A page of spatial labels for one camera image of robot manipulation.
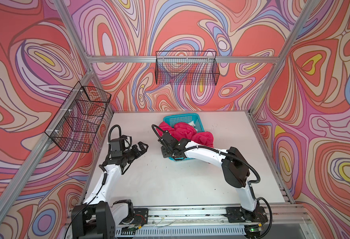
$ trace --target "laundry basket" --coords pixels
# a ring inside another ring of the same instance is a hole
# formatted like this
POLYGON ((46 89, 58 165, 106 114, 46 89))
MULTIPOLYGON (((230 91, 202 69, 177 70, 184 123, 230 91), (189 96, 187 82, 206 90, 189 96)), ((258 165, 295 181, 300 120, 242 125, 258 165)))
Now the laundry basket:
MULTIPOLYGON (((204 132, 203 125, 201 123, 200 117, 196 113, 191 113, 191 114, 178 114, 178 115, 173 115, 173 116, 166 116, 163 118, 163 121, 166 122, 169 126, 174 127, 175 124, 179 122, 185 122, 189 123, 193 121, 195 123, 195 129, 197 132, 204 132)), ((169 157, 170 160, 173 160, 175 162, 180 162, 184 160, 192 160, 193 158, 185 158, 183 160, 175 160, 172 157, 169 157)))

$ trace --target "psychedelic patterned wall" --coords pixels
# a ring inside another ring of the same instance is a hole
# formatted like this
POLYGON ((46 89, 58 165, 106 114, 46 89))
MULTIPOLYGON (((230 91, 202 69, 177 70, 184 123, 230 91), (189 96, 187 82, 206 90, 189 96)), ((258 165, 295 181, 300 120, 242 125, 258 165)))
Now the psychedelic patterned wall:
MULTIPOLYGON (((155 55, 157 50, 216 50, 221 56, 276 56, 303 1, 71 2, 90 55, 155 55)), ((154 64, 98 63, 117 111, 248 110, 270 64, 219 64, 216 86, 157 86, 154 64)))
POLYGON ((106 112, 89 153, 63 152, 52 144, 0 225, 0 239, 63 238, 110 117, 106 112))
POLYGON ((350 239, 350 0, 322 0, 254 114, 323 238, 350 239))
POLYGON ((0 1, 0 195, 84 74, 72 49, 49 1, 0 1))

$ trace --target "crumpled red fabric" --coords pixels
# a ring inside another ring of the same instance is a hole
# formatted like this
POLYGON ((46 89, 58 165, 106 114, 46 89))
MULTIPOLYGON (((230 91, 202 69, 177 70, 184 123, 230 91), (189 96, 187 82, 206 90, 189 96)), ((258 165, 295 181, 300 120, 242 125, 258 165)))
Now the crumpled red fabric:
MULTIPOLYGON (((159 127, 164 131, 168 130, 168 132, 178 141, 182 138, 187 138, 200 145, 214 147, 214 137, 211 132, 198 133, 194 127, 187 123, 180 122, 175 124, 172 128, 166 122, 161 122, 159 127)), ((163 133, 158 129, 157 132, 160 136, 163 135, 163 133)))

